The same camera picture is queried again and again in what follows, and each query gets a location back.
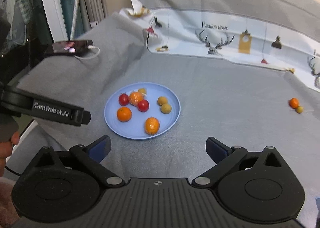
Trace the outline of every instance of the plate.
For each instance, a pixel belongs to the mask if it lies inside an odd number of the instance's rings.
[[[149,110],[145,113],[140,112],[137,107],[130,103],[126,107],[132,111],[130,121],[121,122],[117,118],[117,111],[120,107],[119,96],[123,93],[130,95],[132,91],[140,88],[147,90],[146,100],[149,102]],[[160,96],[165,96],[172,107],[169,114],[163,114],[157,100]],[[116,91],[107,101],[104,108],[104,119],[109,128],[116,134],[132,140],[148,140],[157,137],[168,131],[178,120],[181,105],[178,97],[169,88],[156,83],[141,82],[125,86]],[[160,129],[155,135],[148,135],[144,131],[145,121],[149,117],[155,117],[160,122]]]

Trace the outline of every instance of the finger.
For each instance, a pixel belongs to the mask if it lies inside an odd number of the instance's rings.
[[[11,141],[0,143],[0,158],[6,159],[12,153],[12,143]]]
[[[0,159],[0,177],[4,174],[5,159]]]
[[[11,137],[11,142],[14,145],[17,145],[19,143],[20,137],[19,137],[19,133],[16,131],[12,137]]]

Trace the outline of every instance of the red cherry tomato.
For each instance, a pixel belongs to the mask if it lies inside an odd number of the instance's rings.
[[[127,94],[121,94],[119,96],[119,104],[122,106],[126,106],[129,103],[128,95]]]
[[[145,99],[138,103],[138,110],[141,112],[146,112],[149,109],[149,102]]]

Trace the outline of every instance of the bed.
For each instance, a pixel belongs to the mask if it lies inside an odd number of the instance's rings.
[[[109,135],[112,149],[102,165],[125,180],[192,180],[214,164],[205,152],[209,136],[248,151],[275,146],[306,193],[298,220],[315,227],[320,197],[320,94],[308,59],[320,50],[316,13],[320,4],[315,0],[299,4],[294,0],[138,1],[148,8],[146,16],[135,18],[122,10],[81,37],[92,39],[101,49],[97,58],[47,58],[20,81],[21,89],[82,106],[92,114],[90,124],[80,128],[38,119],[46,132],[42,136],[69,149]],[[154,16],[161,28],[152,24]],[[147,31],[149,27],[157,36]],[[203,27],[209,45],[199,37]],[[246,27],[252,37],[249,54],[239,52]],[[275,50],[272,44],[279,32],[282,46]],[[210,54],[210,48],[227,35],[235,36],[233,41]],[[157,52],[163,45],[168,50]],[[103,109],[110,95],[135,82],[163,84],[181,102],[178,122],[155,139],[124,139],[105,123]],[[288,106],[292,97],[303,104],[302,114]]]

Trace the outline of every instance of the door frame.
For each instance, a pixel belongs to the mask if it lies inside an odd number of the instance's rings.
[[[68,34],[60,0],[42,0],[42,3],[53,41],[67,41]]]

